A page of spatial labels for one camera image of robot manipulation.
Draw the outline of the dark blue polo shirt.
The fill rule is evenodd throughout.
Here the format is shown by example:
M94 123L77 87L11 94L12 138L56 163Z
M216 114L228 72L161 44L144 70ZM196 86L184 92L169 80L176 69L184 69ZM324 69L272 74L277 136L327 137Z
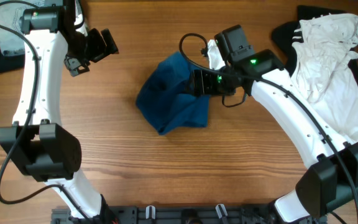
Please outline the dark blue polo shirt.
M136 107L159 135L179 127L207 127L209 96L185 93L194 70L194 65L175 52L158 64L137 95Z

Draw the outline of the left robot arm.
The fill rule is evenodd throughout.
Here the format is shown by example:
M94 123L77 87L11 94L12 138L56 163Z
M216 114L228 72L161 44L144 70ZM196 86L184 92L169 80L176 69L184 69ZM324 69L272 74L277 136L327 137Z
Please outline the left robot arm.
M45 1L25 3L17 36L24 41L24 76L12 124L0 129L6 162L56 191L68 205L69 221L118 223L81 170L80 142L60 117L63 69L77 76L116 54L110 32L88 29L80 1Z

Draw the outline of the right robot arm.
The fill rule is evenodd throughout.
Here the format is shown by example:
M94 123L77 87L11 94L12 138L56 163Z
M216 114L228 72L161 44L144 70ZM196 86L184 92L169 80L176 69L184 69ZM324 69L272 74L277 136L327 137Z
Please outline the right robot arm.
M197 65L185 91L225 98L243 88L275 118L295 145L306 172L294 190L267 204L241 208L244 223L323 223L354 202L358 222L358 142L333 130L293 86L284 64L269 49L255 52L241 26L214 36L222 68Z

